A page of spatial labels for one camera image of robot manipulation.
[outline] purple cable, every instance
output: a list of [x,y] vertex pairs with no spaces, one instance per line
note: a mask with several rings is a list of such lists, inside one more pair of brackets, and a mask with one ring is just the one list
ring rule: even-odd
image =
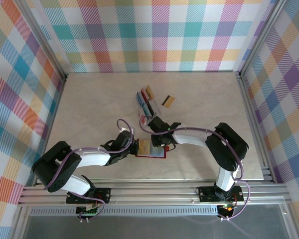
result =
[[161,134],[166,134],[166,133],[170,133],[170,132],[174,132],[174,131],[179,131],[179,130],[197,130],[197,131],[203,131],[203,132],[208,132],[208,133],[212,133],[214,135],[216,135],[217,137],[219,137],[223,142],[225,142],[226,146],[230,149],[230,151],[233,153],[240,169],[241,169],[241,176],[239,178],[236,178],[234,179],[235,182],[241,182],[241,183],[244,183],[247,185],[247,188],[248,188],[248,195],[247,195],[247,200],[245,202],[245,204],[243,205],[242,209],[235,215],[231,216],[231,218],[235,218],[237,217],[238,215],[240,215],[243,210],[245,209],[248,201],[249,201],[249,198],[250,198],[250,186],[248,185],[248,183],[246,181],[242,181],[241,179],[244,177],[244,174],[245,174],[245,171],[244,171],[244,168],[243,168],[243,165],[240,161],[240,158],[238,157],[238,155],[236,154],[235,150],[233,149],[233,147],[227,142],[227,140],[225,140],[225,138],[223,136],[221,136],[219,133],[215,132],[215,131],[212,131],[210,129],[205,129],[205,128],[196,128],[196,127],[182,127],[182,128],[175,128],[175,129],[170,129],[170,130],[167,130],[167,131],[164,131],[164,132],[158,132],[158,133],[154,133],[154,132],[150,132],[150,131],[147,131],[143,125],[142,125],[142,119],[152,119],[153,117],[152,116],[143,116],[140,118],[140,121],[139,121],[139,125],[140,125],[140,128],[146,132],[146,133],[149,133],[149,134],[153,134],[153,135],[161,135]]
[[[94,215],[93,217],[91,217],[91,218],[89,219],[90,221],[93,220],[93,219],[95,219],[100,213],[103,212],[103,210],[104,210],[104,208],[105,208],[105,202],[104,202],[102,199],[85,197],[85,196],[78,195],[78,194],[76,194],[76,193],[72,193],[72,194],[73,194],[74,196],[79,197],[79,198],[88,199],[88,200],[94,200],[94,201],[98,201],[98,202],[100,202],[100,203],[103,204],[102,209],[101,209],[96,215]],[[80,212],[80,214],[79,214],[79,218],[80,218],[81,220],[82,220],[82,218],[81,218],[82,213],[83,213],[83,212]]]
[[103,153],[121,153],[121,152],[125,151],[126,149],[128,149],[128,148],[130,147],[131,143],[132,143],[132,138],[133,138],[132,129],[131,129],[129,123],[127,123],[124,119],[118,119],[118,121],[117,121],[117,126],[118,126],[119,129],[120,129],[119,121],[124,122],[124,123],[127,125],[127,127],[129,128],[129,131],[131,132],[131,140],[130,140],[129,144],[128,144],[125,148],[122,148],[122,149],[120,149],[120,150],[118,150],[118,151],[106,151],[106,150],[102,150],[102,149],[99,149],[99,148],[88,148],[88,147],[87,147],[87,148],[77,148],[77,149],[75,149],[75,150],[69,152],[69,153],[65,156],[65,158],[62,160],[62,163],[60,164],[58,170],[56,171],[56,173],[55,173],[55,175],[53,176],[53,178],[51,179],[51,181],[50,181],[50,182],[43,188],[43,190],[48,189],[48,188],[54,183],[55,179],[56,179],[56,178],[58,177],[58,175],[60,174],[61,169],[63,168],[65,162],[67,161],[67,159],[70,157],[70,155],[71,155],[72,153],[76,153],[76,152],[79,152],[79,151],[88,151],[88,150],[98,151],[98,152],[103,152]]

